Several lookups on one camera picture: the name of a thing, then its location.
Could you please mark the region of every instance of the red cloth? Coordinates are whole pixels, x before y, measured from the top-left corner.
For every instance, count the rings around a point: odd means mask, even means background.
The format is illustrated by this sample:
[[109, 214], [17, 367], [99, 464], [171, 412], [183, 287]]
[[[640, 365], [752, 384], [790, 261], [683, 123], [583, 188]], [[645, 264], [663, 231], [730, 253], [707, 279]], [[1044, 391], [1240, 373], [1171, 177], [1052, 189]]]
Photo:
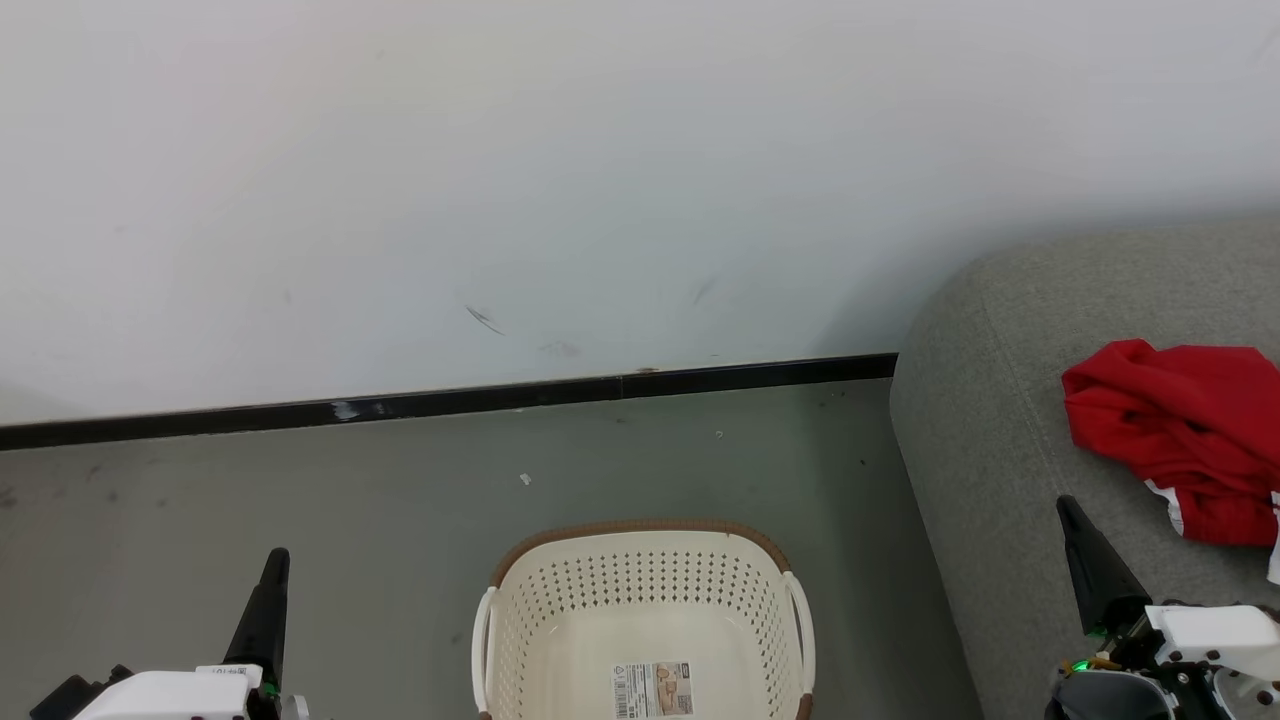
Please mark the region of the red cloth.
[[1184, 537], [1276, 543], [1280, 370], [1256, 348], [1123, 340], [1064, 373], [1062, 387], [1075, 445], [1174, 488]]

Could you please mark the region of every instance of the gray sofa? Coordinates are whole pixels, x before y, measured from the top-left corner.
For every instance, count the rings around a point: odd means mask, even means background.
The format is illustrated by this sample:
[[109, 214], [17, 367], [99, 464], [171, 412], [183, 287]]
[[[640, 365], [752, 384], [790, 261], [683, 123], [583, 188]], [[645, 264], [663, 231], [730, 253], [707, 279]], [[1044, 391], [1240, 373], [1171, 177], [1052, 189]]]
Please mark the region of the gray sofa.
[[1053, 501], [1074, 495], [1157, 600], [1280, 606], [1268, 551], [1185, 541], [1165, 501], [1071, 443], [1062, 370], [1112, 340], [1280, 360], [1280, 222], [1020, 247], [951, 279], [911, 328], [892, 416], [987, 720], [1042, 717], [1080, 635]]

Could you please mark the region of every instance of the white robot part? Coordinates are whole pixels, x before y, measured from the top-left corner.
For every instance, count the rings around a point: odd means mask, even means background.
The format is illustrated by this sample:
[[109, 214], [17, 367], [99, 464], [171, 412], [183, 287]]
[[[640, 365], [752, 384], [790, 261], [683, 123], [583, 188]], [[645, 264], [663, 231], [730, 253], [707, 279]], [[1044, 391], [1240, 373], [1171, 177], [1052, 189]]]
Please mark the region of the white robot part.
[[1157, 662], [1203, 660], [1262, 680], [1280, 680], [1280, 625], [1252, 605], [1148, 605], [1147, 620], [1165, 634]]
[[248, 692], [244, 675], [138, 673], [102, 691], [76, 720], [243, 720]]

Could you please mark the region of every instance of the laundry basket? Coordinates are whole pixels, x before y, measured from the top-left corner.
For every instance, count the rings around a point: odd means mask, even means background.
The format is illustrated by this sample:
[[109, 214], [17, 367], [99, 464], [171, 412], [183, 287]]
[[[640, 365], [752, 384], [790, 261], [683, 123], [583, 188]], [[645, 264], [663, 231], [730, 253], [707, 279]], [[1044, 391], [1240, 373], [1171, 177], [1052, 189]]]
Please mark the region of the laundry basket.
[[603, 523], [516, 546], [480, 600], [481, 720], [805, 720], [813, 618], [769, 538]]

